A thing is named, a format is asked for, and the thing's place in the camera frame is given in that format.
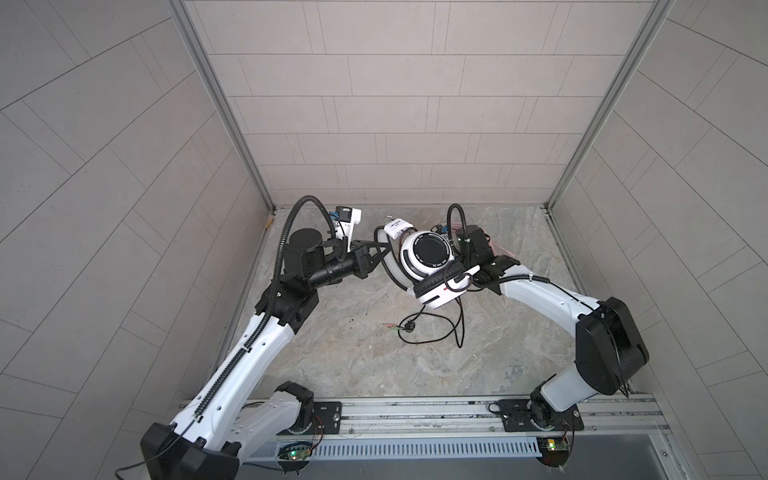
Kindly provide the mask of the white black headphones with cable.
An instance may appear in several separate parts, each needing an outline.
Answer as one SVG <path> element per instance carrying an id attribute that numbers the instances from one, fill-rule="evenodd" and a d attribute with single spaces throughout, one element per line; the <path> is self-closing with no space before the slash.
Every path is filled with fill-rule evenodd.
<path id="1" fill-rule="evenodd" d="M 441 229 L 417 230 L 400 218 L 374 231 L 377 248 L 384 255 L 383 265 L 390 279 L 421 304 L 421 309 L 387 327 L 406 344 L 427 345 L 452 337 L 461 348 L 466 323 L 461 296 L 473 289 L 478 266 L 467 266 L 456 252 L 448 235 Z M 429 340 L 413 340 L 406 336 L 415 331 L 420 319 L 447 322 L 446 334 Z"/>

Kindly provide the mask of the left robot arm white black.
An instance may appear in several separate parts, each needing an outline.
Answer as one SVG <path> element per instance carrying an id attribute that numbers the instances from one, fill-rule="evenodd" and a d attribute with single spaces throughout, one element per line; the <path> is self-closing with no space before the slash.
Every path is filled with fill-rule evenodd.
<path id="1" fill-rule="evenodd" d="M 285 221 L 269 286 L 233 351 L 187 407 L 154 423 L 141 439 L 152 479 L 233 479 L 242 464 L 279 433 L 316 428 L 314 394 L 286 382 L 254 409 L 246 407 L 271 363 L 319 303 L 320 287 L 366 278 L 389 253 L 376 241 L 354 241 L 356 208 L 330 212 L 312 195 Z"/>

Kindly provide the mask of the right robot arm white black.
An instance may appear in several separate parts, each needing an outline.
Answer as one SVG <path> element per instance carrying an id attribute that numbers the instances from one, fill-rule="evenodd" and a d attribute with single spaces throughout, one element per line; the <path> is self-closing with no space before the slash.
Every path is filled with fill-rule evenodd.
<path id="1" fill-rule="evenodd" d="M 557 415 L 597 394 L 629 394 L 627 381 L 649 362 L 650 353 L 623 301 L 581 295 L 511 256 L 495 254 L 475 225 L 460 229 L 458 238 L 462 263 L 479 268 L 473 274 L 478 288 L 533 308 L 575 340 L 573 363 L 530 394 L 529 410 L 537 428 L 556 428 Z"/>

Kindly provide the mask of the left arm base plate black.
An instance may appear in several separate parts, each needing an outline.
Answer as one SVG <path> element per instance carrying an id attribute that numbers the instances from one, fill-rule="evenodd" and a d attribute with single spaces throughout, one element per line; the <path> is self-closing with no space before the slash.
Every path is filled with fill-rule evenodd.
<path id="1" fill-rule="evenodd" d="M 280 432 L 280 435 L 312 435 L 323 430 L 325 433 L 338 434 L 343 404 L 338 401 L 320 401 L 312 405 L 302 404 L 295 423 Z"/>

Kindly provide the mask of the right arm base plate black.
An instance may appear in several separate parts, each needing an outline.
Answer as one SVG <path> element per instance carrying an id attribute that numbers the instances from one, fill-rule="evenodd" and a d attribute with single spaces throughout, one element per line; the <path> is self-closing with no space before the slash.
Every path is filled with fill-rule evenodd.
<path id="1" fill-rule="evenodd" d="M 535 422 L 529 403 L 528 399 L 500 399 L 489 403 L 486 409 L 501 419 L 504 431 L 507 433 L 584 430 L 584 422 L 576 406 L 572 406 L 565 412 L 553 413 L 547 425 L 541 427 Z"/>

